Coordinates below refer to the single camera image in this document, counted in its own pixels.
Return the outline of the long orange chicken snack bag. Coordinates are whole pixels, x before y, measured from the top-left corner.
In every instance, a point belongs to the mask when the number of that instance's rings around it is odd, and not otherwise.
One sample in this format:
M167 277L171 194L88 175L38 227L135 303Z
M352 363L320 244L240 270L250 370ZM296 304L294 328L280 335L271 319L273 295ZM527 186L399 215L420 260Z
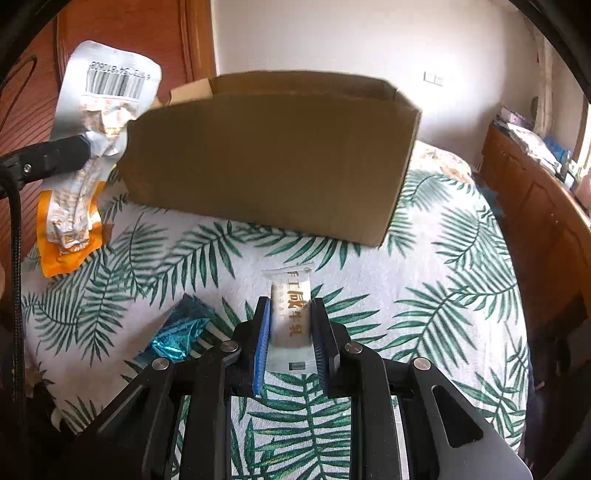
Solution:
M153 104L161 68L94 41L71 54L50 135L60 172L42 183L37 247L45 277L71 273L103 244L98 197L127 145L127 125Z

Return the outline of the white nougat candy packet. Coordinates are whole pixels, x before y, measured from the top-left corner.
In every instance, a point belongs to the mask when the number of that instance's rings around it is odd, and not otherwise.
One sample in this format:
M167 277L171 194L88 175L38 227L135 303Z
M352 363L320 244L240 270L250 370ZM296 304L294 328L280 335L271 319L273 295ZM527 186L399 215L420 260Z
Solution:
M312 264L263 271L270 280L270 340L266 370L308 375L317 371L311 339Z

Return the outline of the blue foil candy packet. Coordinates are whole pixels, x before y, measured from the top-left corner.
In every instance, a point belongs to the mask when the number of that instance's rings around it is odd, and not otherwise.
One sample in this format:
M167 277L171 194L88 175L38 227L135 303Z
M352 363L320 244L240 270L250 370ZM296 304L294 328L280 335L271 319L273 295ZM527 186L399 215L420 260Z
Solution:
M147 365L156 358L164 358L172 363L190 359L212 316L211 307L195 296L184 294L147 346L134 357L134 361Z

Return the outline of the leaf print bed sheet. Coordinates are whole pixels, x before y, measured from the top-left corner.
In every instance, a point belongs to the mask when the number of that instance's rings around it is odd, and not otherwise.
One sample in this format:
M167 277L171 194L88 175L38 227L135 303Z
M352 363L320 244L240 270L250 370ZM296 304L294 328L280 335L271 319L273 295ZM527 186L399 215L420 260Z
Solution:
M139 206L112 174L99 200L109 243L51 279L37 251L23 264L26 337L65 431L82 431L134 378L136 355L183 295L214 310L200 354L252 317L270 288L263 270L311 263L311 292L353 339L394 361L428 358L517 448L528 389L517 278L487 201L443 159L417 144L378 248Z

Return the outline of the wooden wardrobe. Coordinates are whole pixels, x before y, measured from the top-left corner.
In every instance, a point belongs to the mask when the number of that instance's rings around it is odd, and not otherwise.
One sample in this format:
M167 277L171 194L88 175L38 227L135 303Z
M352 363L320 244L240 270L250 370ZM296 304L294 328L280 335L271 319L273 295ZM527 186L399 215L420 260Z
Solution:
M113 165L123 140L107 146L80 107L139 114L215 72L209 1L4 1L1 155L88 132Z

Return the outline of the wooden sideboard cabinet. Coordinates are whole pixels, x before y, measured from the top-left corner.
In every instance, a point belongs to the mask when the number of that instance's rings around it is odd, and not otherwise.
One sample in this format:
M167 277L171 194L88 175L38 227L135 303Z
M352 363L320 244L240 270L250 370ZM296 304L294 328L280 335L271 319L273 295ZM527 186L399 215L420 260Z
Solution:
M566 187L492 123L479 178L497 193L528 333L590 318L590 218Z

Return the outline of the brown cardboard box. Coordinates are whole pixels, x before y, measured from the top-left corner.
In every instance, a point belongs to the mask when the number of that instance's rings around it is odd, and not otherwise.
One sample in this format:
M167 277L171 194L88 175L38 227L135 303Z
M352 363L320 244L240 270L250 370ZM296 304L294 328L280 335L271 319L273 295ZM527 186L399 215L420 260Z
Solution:
M127 127L139 204L383 243L422 113L389 82L317 71L197 80Z

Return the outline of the stack of papers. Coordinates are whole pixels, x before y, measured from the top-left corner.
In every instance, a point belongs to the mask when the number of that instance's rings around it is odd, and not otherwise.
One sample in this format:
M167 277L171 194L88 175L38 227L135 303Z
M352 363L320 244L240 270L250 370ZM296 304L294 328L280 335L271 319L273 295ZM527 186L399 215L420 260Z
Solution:
M502 105L496 115L493 124L499 127L521 150L532 159L536 160L546 170L556 175L560 169L560 163L551 153L546 143L532 130L525 126L523 116Z

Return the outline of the patterned curtain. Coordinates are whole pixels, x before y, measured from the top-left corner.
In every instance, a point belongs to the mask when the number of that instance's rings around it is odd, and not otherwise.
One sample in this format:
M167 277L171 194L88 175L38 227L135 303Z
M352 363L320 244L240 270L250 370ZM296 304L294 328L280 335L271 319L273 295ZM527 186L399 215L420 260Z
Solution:
M539 66L535 133L545 137L552 126L554 55L552 45L542 34L538 34L535 39Z

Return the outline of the white wall switch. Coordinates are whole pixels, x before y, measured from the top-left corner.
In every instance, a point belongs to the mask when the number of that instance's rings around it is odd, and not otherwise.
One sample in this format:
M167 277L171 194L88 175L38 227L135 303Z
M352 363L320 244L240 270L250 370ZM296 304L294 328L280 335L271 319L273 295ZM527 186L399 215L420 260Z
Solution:
M442 86L443 85L442 78L433 72L425 71L424 75L423 75L423 80L426 83L431 84L431 85L435 85L435 86Z

